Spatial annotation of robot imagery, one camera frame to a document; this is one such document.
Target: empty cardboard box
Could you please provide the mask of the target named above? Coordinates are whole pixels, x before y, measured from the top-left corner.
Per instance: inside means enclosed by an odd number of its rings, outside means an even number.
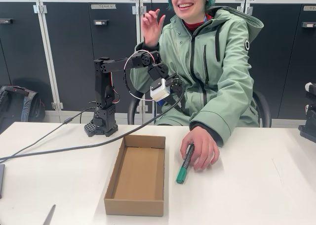
[[[104,197],[108,215],[163,216],[165,137],[127,135]]]

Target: red collar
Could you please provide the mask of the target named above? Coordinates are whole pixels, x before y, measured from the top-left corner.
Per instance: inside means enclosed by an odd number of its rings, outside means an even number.
[[[213,17],[210,16],[209,14],[206,13],[206,19],[209,20],[209,19],[212,19]],[[186,27],[190,30],[190,31],[195,31],[200,25],[202,25],[204,23],[204,21],[202,22],[198,22],[198,23],[195,23],[195,24],[188,24],[184,21],[184,24],[186,25]]]

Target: marker cap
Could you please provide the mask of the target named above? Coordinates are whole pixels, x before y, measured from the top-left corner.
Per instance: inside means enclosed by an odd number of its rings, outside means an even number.
[[[187,169],[185,169],[184,167],[181,167],[178,175],[177,175],[177,183],[182,184],[186,178],[187,175]]]

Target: table surface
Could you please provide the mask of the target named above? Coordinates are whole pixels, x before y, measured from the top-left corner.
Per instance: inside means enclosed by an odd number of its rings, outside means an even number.
[[[0,156],[36,141],[59,124],[14,123],[0,135]],[[26,152],[99,143],[136,126],[120,125],[112,137],[86,136],[68,124]],[[42,224],[56,204],[51,225],[304,225],[316,221],[316,144],[296,129],[237,128],[204,171],[182,164],[179,146],[187,127],[147,126],[135,134],[166,136],[164,216],[107,216],[103,197],[120,140],[97,148],[6,162],[1,225]]]

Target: person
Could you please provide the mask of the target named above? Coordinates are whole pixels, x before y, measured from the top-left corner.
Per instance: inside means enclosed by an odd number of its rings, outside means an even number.
[[[258,127],[252,99],[253,79],[248,63],[250,43],[263,23],[230,7],[215,7],[215,0],[169,0],[175,16],[163,27],[160,10],[141,20],[144,42],[135,50],[158,50],[169,74],[185,82],[185,106],[160,117],[157,125],[189,126],[180,152],[194,143],[191,163],[205,169],[219,158],[235,127]],[[153,82],[146,68],[130,74],[136,90],[146,93]],[[162,111],[169,108],[165,103]]]

